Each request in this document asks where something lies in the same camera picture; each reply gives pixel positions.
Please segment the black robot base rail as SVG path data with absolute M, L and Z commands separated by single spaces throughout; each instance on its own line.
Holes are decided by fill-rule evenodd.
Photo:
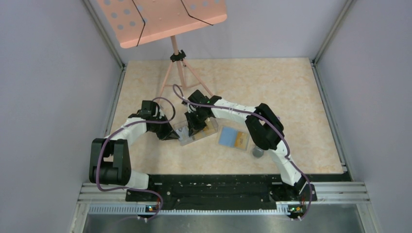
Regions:
M 277 174 L 150 175 L 154 194 L 127 190 L 128 202 L 163 200 L 162 210 L 275 210 L 281 202 L 293 206 L 317 201 L 314 185 L 292 187 Z

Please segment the clear plastic card box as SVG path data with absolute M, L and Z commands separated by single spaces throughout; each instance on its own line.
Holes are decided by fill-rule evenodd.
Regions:
M 218 132 L 218 123 L 216 119 L 209 118 L 206 121 L 206 126 L 199 132 L 195 133 L 192 136 L 189 136 L 189 127 L 187 121 L 182 121 L 174 124 L 173 126 L 176 133 L 179 135 L 179 143 L 181 146 L 186 146 L 195 141 L 201 140 L 205 137 L 211 136 Z

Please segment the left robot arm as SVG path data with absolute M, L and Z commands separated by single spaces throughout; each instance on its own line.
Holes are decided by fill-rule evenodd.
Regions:
M 141 109 L 131 114 L 115 132 L 92 141 L 89 180 L 134 188 L 143 200 L 153 199 L 156 188 L 149 183 L 148 174 L 132 170 L 129 151 L 133 143 L 147 132 L 155 133 L 161 141 L 179 139 L 160 105 L 153 100 L 144 100 Z

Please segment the purple glitter microphone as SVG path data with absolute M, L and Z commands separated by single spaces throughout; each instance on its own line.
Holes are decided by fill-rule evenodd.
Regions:
M 252 149 L 252 155 L 255 158 L 261 158 L 264 155 L 264 152 L 265 152 L 265 150 L 261 149 L 260 147 L 258 147 L 256 145 Z

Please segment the white grey credit card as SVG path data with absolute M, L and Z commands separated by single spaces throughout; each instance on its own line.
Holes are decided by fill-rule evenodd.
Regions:
M 189 139 L 189 129 L 187 126 L 176 129 L 176 133 L 179 135 L 179 141 L 185 141 Z

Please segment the yellow credit card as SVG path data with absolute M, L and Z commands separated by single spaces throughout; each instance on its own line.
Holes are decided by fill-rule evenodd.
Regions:
M 215 121 L 206 121 L 206 126 L 202 129 L 204 136 L 215 134 L 218 131 L 218 124 Z
M 239 150 L 247 150 L 249 134 L 245 132 L 237 132 L 234 142 L 234 148 Z

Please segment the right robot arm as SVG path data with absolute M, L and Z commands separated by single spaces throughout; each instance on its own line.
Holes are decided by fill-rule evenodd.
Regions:
M 261 103 L 257 107 L 229 102 L 222 97 L 203 95 L 199 90 L 188 99 L 183 99 L 188 110 L 185 113 L 189 124 L 189 135 L 194 135 L 206 126 L 206 120 L 227 119 L 246 126 L 254 144 L 267 153 L 280 171 L 285 194 L 291 200 L 304 195 L 307 179 L 297 168 L 291 151 L 284 138 L 284 126 L 270 109 Z

